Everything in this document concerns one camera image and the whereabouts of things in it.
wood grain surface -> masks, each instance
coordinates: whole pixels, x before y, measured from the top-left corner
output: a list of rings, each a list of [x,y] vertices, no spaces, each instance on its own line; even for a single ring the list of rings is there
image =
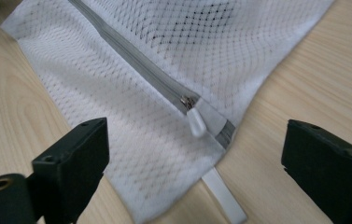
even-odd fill
[[[0,23],[19,1],[0,1]],[[352,1],[337,0],[260,88],[217,168],[247,223],[331,223],[280,163],[289,119],[352,144]],[[70,130],[18,44],[0,30],[0,175],[30,162]],[[153,223],[227,223],[203,182]],[[106,179],[79,223],[132,223]]]

white mesh fabric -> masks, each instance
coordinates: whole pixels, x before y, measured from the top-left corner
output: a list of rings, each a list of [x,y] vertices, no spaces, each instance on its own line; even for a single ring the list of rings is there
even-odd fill
[[[332,0],[83,0],[233,125]]]
[[[237,125],[262,81],[331,0],[85,1],[172,78]],[[71,126],[107,117],[106,176],[141,223],[164,212],[224,154],[66,0],[25,0],[2,26]]]

zipper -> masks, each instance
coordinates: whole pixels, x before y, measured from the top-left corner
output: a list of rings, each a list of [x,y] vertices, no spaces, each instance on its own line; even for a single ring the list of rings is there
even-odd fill
[[[161,68],[147,58],[132,43],[110,27],[93,10],[86,6],[82,0],[69,0],[69,2],[93,25],[100,36],[107,42],[134,70],[139,73],[151,86],[161,93],[178,110],[186,114],[190,122],[190,129],[195,137],[202,137],[207,133],[207,127],[195,102],[201,97],[172,79]],[[234,126],[226,120],[223,129],[215,136],[216,140],[227,148],[232,141]]]

zipper pull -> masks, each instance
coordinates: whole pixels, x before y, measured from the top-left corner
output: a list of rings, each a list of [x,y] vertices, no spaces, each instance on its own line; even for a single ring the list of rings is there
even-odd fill
[[[195,102],[187,96],[182,96],[180,101],[187,108],[187,117],[190,122],[192,135],[197,138],[202,137],[207,132],[207,127],[205,126],[199,111],[194,107]]]

light wooden surface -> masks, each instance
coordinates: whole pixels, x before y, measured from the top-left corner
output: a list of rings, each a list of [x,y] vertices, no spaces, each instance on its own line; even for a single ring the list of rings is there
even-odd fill
[[[0,3],[0,23],[16,5]],[[337,0],[270,75],[217,166],[248,223],[331,223],[280,163],[289,119],[314,123],[352,143],[352,1]],[[31,160],[69,130],[17,43],[0,30],[0,175],[29,175]],[[106,179],[79,221],[131,222]],[[199,182],[153,222],[227,219]]]

